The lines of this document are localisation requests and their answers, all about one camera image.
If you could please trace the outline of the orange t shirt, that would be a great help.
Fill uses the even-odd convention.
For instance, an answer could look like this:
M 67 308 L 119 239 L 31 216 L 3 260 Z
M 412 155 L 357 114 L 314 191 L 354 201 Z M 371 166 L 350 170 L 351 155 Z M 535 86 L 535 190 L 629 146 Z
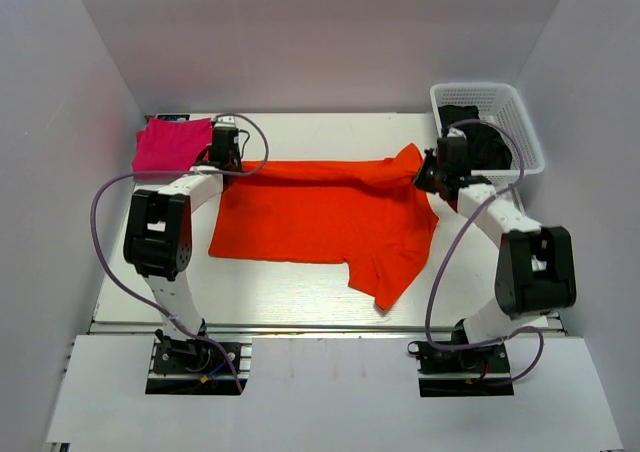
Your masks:
M 424 269 L 439 221 L 413 184 L 410 143 L 372 161 L 259 161 L 223 193 L 212 257 L 341 264 L 350 288 L 387 311 Z

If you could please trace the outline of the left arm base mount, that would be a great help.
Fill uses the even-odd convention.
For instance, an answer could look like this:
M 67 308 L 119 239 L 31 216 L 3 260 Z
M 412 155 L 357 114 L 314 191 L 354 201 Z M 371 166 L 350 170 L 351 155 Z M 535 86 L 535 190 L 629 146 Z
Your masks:
M 178 340 L 155 331 L 146 379 L 149 396 L 240 396 L 247 385 L 250 346 L 222 342 Z

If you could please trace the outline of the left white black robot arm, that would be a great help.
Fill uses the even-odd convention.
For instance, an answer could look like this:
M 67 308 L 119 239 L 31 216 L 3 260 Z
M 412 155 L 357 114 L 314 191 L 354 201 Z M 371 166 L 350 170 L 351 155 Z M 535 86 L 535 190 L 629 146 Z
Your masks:
M 199 371 L 211 359 L 204 318 L 196 310 L 186 268 L 193 255 L 192 215 L 224 191 L 220 170 L 240 172 L 240 130 L 224 116 L 212 122 L 212 140 L 195 159 L 203 173 L 185 175 L 158 190 L 139 188 L 131 197 L 124 259 L 134 266 L 163 309 L 163 334 L 181 341 L 177 359 Z

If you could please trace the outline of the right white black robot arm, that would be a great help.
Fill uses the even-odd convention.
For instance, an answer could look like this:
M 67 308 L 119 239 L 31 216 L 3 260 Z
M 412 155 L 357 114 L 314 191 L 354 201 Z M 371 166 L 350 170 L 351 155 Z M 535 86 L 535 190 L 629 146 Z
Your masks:
M 432 318 L 436 295 L 454 252 L 466 232 L 477 226 L 498 249 L 494 295 L 461 322 L 463 338 L 451 346 L 453 362 L 472 371 L 488 357 L 487 346 L 533 332 L 532 321 L 574 306 L 577 287 L 569 231 L 547 227 L 528 217 L 507 195 L 523 180 L 496 187 L 487 177 L 475 175 L 466 139 L 448 134 L 425 152 L 414 177 L 417 189 L 434 193 L 452 204 L 465 222 L 439 266 L 427 300 L 425 318 Z

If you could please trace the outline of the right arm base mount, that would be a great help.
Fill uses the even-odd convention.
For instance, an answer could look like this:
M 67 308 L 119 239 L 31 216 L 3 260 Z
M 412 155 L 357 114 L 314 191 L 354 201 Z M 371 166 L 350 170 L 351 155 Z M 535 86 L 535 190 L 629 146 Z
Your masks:
M 441 351 L 412 341 L 407 353 L 417 361 L 421 398 L 513 396 L 511 367 L 504 345 Z

